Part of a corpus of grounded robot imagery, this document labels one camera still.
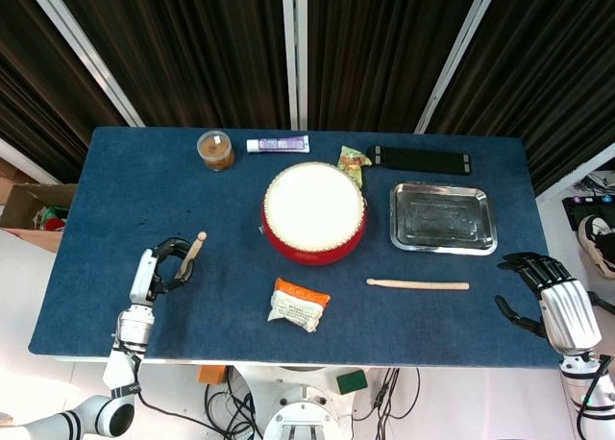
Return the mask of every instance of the wooden drumstick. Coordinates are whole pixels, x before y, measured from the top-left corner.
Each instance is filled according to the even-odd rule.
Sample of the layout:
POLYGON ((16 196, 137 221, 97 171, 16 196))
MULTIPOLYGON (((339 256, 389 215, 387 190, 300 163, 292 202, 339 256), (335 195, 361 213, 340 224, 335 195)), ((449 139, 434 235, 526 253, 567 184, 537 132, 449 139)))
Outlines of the wooden drumstick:
POLYGON ((470 289, 470 283, 467 283, 467 282, 440 283, 440 282, 432 282, 432 281, 400 281, 400 280, 367 279, 367 284, 371 284, 373 286, 386 286, 387 288, 405 288, 405 289, 453 289, 453 290, 470 289))
POLYGON ((205 241, 207 237, 208 235, 205 232, 199 232, 199 234, 196 235, 196 240, 194 240, 194 243, 192 243, 192 246, 190 247, 187 254, 185 255, 184 262, 182 262, 182 265, 180 266, 180 270, 178 270, 177 274, 175 274, 176 279, 184 275, 185 269, 188 268, 188 263, 190 262, 191 259, 194 259, 197 257, 197 255, 199 254, 199 251, 201 251, 203 242, 205 241))

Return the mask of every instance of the table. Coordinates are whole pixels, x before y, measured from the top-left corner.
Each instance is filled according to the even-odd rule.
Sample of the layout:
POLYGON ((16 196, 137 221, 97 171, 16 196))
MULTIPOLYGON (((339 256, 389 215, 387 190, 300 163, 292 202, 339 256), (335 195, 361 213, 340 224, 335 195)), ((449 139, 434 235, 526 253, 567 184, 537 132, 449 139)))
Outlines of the table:
POLYGON ((224 130, 235 166, 208 170, 196 152, 203 129, 99 128, 30 344, 35 354, 107 356, 144 249, 169 236, 208 240, 189 284, 155 304, 148 357, 211 362, 353 366, 550 367, 548 343, 512 327, 494 304, 502 294, 539 316, 521 280, 496 265, 504 254, 546 253, 522 143, 516 138, 308 132, 311 153, 255 154, 245 140, 296 135, 224 130), (340 148, 374 143, 464 152, 473 173, 451 176, 363 168, 366 231, 345 259, 292 263, 258 230, 267 185, 287 166, 337 163, 340 148), (389 239, 389 192, 400 182, 476 186, 493 205, 499 237, 487 257, 412 253, 389 239), (267 322, 276 277, 332 296, 318 330, 267 322), (367 278, 468 281, 467 292, 367 286, 367 278))

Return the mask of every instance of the curtain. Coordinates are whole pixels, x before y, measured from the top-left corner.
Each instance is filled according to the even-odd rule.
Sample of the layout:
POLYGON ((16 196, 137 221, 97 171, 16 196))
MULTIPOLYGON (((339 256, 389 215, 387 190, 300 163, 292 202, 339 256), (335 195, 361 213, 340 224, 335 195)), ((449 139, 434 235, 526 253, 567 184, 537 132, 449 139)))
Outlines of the curtain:
POLYGON ((615 141, 615 0, 494 0, 428 133, 522 137, 536 193, 615 141))
POLYGON ((147 126, 289 128, 282 0, 63 0, 147 126))
POLYGON ((65 183, 92 130, 124 122, 35 0, 0 0, 0 137, 65 183))
POLYGON ((308 126, 413 132, 473 0, 308 0, 308 126))

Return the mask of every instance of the metal tray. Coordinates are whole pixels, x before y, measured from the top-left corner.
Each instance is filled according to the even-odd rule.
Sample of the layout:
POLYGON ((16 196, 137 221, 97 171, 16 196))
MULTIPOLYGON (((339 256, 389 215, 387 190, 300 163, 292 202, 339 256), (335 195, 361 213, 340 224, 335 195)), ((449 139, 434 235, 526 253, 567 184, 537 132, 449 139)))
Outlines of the metal tray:
POLYGON ((399 183, 391 189, 391 241, 408 251, 486 256, 498 246, 479 188, 399 183))

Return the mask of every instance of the red drum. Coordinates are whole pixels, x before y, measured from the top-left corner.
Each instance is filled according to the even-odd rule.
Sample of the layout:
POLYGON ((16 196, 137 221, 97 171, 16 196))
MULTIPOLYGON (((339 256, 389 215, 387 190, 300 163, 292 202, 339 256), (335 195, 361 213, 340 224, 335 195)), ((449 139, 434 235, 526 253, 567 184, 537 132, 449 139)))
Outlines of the red drum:
POLYGON ((343 171, 318 161, 296 164, 269 185, 262 203, 265 236, 291 260, 308 265, 348 255, 365 231, 366 205, 343 171))

